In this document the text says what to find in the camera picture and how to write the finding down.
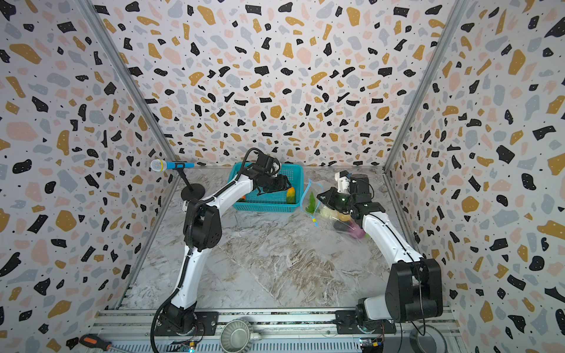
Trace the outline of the clear zip top bag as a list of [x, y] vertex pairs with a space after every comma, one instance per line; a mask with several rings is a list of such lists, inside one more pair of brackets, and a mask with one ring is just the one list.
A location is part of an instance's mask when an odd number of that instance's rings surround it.
[[369, 238], [349, 214], [331, 210], [317, 199], [317, 195], [328, 191], [329, 182], [309, 179], [300, 200], [300, 210], [306, 214], [319, 230], [334, 231], [339, 235], [360, 240]]

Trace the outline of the purple toy onion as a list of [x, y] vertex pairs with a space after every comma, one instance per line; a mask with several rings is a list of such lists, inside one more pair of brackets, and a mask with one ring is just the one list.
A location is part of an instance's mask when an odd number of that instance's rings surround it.
[[366, 236], [366, 233], [362, 228], [360, 228], [356, 223], [354, 223], [350, 227], [349, 235], [353, 239], [363, 239]]

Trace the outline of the teal plastic basket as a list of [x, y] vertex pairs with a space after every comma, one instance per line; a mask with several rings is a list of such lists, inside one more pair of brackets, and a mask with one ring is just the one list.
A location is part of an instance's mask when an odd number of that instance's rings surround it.
[[300, 200], [304, 192], [303, 167], [295, 164], [283, 164], [279, 175], [285, 175], [295, 191], [295, 203], [287, 200], [287, 191], [278, 191], [272, 194], [259, 194], [258, 189], [247, 194], [245, 200], [238, 201], [233, 207], [238, 211], [250, 211], [261, 213], [293, 213], [300, 207]]

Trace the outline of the yellow green toy mango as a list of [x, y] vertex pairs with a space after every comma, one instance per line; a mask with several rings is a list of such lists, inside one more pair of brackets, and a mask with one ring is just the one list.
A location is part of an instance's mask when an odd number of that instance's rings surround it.
[[291, 187], [287, 190], [285, 199], [286, 199], [287, 204], [295, 204], [296, 203], [296, 190], [295, 190], [295, 188]]

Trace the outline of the green toy leaf vegetable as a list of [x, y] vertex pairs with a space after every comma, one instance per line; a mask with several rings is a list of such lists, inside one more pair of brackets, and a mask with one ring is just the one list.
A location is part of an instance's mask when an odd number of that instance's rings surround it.
[[305, 210], [308, 214], [314, 215], [316, 213], [317, 207], [316, 196], [314, 195], [314, 192], [310, 192], [310, 195], [308, 197], [308, 204]]

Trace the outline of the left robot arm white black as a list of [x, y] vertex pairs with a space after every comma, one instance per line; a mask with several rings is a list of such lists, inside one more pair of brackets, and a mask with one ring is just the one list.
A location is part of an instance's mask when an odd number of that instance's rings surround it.
[[291, 183], [280, 173], [282, 164], [258, 148], [245, 154], [236, 175], [205, 199], [186, 203], [184, 259], [172, 294], [156, 310], [151, 332], [158, 327], [177, 335], [188, 335], [197, 326], [197, 291], [206, 260], [222, 239], [222, 216], [253, 191], [265, 194], [287, 191]]

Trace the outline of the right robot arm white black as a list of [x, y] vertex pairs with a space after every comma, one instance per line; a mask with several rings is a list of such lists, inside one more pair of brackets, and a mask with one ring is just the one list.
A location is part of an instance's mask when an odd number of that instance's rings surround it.
[[368, 176], [340, 171], [335, 180], [337, 186], [317, 199], [338, 214], [349, 216], [377, 244], [390, 268], [385, 293], [359, 300], [357, 325], [371, 330], [377, 322], [406, 323], [441, 316], [444, 306], [438, 262], [410, 246], [384, 207], [372, 200]]

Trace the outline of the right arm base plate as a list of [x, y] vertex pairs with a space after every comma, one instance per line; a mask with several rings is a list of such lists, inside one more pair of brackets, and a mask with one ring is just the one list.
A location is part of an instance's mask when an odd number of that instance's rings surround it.
[[388, 335], [397, 332], [390, 320], [372, 320], [359, 310], [337, 310], [334, 322], [340, 335]]

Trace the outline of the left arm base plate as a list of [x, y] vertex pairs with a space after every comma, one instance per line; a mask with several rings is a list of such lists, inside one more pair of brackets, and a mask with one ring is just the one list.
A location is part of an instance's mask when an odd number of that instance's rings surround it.
[[214, 311], [161, 313], [153, 334], [157, 337], [214, 336], [218, 322], [219, 312]]

